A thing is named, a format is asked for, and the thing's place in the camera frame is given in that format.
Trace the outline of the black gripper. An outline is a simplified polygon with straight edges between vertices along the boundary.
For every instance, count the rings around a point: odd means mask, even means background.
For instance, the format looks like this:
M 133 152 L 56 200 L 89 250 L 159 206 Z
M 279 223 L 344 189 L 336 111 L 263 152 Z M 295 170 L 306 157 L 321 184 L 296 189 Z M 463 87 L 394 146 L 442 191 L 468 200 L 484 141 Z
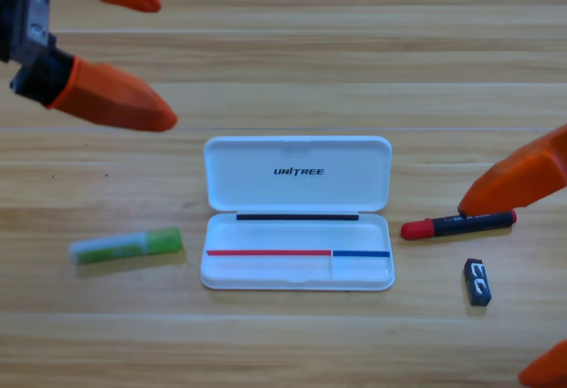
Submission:
M 160 0 L 99 1 L 138 12 L 161 9 Z M 58 49 L 43 54 L 49 19 L 50 0 L 1 0 L 1 60 L 23 65 L 11 82 L 15 94 L 101 126 L 145 132 L 175 126 L 177 115 L 145 81 Z

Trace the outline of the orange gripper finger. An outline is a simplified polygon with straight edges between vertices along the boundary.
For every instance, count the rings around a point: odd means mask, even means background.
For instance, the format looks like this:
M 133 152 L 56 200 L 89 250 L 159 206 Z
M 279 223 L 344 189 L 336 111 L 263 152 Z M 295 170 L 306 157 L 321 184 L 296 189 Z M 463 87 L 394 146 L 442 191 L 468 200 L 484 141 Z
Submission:
M 518 382 L 524 387 L 566 388 L 566 361 L 567 342 L 563 340 L 524 368 Z
M 524 145 L 493 165 L 459 203 L 467 217 L 527 207 L 566 187 L 566 127 Z

